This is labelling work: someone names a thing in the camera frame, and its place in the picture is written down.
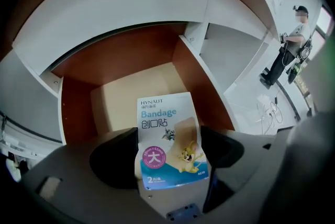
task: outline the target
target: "wooden shelf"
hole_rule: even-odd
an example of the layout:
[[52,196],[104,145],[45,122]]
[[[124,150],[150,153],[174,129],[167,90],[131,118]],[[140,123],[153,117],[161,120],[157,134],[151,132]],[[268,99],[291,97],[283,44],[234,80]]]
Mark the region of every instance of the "wooden shelf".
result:
[[137,98],[180,92],[191,93],[199,122],[235,129],[216,81],[185,37],[175,32],[179,27],[119,33],[84,48],[54,70],[64,77],[59,110],[66,143],[135,127]]
[[137,126],[137,99],[187,92],[172,62],[130,74],[92,90],[99,135]]

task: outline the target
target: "window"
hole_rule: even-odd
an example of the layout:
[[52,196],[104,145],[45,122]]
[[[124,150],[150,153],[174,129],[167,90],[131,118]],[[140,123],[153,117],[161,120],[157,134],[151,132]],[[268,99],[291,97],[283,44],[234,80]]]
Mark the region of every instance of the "window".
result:
[[312,60],[315,57],[315,55],[320,51],[325,42],[326,40],[322,37],[322,35],[317,30],[314,31],[312,35],[313,48],[310,51],[308,58]]
[[320,15],[316,25],[323,31],[327,33],[331,22],[331,16],[323,7],[321,8]]
[[312,60],[315,55],[320,51],[320,49],[325,44],[328,34],[333,25],[333,19],[328,11],[322,7],[318,20],[316,22],[315,31],[312,34],[312,45],[313,48],[310,52],[309,59]]

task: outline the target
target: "black pants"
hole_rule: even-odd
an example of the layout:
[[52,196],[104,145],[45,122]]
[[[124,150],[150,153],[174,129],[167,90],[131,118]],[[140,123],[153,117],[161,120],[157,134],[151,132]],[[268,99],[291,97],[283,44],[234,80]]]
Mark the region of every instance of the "black pants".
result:
[[269,71],[269,73],[266,75],[266,80],[271,84],[274,85],[274,83],[278,80],[278,78],[281,76],[282,72],[284,71],[284,66],[289,65],[293,60],[295,59],[295,56],[292,55],[289,51],[280,52],[277,56],[276,60],[273,62],[272,67]]

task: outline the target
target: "hynaut logo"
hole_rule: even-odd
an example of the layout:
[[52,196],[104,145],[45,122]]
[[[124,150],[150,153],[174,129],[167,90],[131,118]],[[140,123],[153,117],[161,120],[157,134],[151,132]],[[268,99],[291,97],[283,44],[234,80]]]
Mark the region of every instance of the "hynaut logo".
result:
[[163,100],[162,99],[154,99],[154,100],[148,100],[148,101],[141,101],[141,105],[157,104],[157,103],[163,103]]

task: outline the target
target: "bandage package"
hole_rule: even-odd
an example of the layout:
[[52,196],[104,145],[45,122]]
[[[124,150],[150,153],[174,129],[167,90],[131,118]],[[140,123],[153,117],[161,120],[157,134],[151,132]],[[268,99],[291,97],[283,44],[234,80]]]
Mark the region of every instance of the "bandage package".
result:
[[190,93],[139,98],[137,125],[146,189],[178,187],[208,177]]

